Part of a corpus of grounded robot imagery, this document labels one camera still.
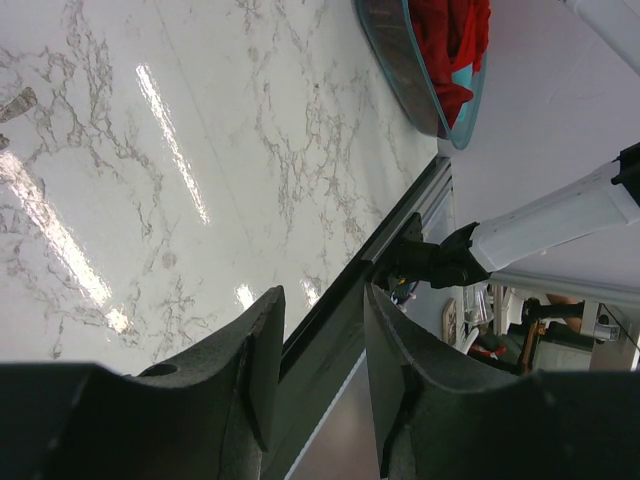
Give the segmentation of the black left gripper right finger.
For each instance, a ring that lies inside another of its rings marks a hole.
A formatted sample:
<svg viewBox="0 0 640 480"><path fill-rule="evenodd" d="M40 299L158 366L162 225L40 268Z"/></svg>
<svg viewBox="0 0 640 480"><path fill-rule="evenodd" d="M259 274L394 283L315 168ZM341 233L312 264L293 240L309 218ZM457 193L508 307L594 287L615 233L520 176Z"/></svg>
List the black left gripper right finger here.
<svg viewBox="0 0 640 480"><path fill-rule="evenodd" d="M517 377L447 345L374 285L364 330L384 479L635 479L639 377Z"/></svg>

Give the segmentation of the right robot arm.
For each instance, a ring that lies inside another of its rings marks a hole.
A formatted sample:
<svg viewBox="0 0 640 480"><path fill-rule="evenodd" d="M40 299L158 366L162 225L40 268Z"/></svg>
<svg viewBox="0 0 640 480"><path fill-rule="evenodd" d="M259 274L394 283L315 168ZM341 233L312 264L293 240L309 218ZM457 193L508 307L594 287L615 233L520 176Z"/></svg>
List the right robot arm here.
<svg viewBox="0 0 640 480"><path fill-rule="evenodd" d="M392 271L435 288L499 272L639 284L639 5L496 1L460 227L404 240Z"/></svg>

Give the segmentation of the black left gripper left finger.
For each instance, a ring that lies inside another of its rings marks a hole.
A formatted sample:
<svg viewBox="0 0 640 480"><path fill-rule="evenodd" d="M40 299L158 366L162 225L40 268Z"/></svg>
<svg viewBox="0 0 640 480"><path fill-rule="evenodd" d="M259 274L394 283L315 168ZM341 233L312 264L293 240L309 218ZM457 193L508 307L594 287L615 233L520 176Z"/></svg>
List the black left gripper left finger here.
<svg viewBox="0 0 640 480"><path fill-rule="evenodd" d="M273 430L285 295L141 374L1 367L5 479L256 479Z"/></svg>

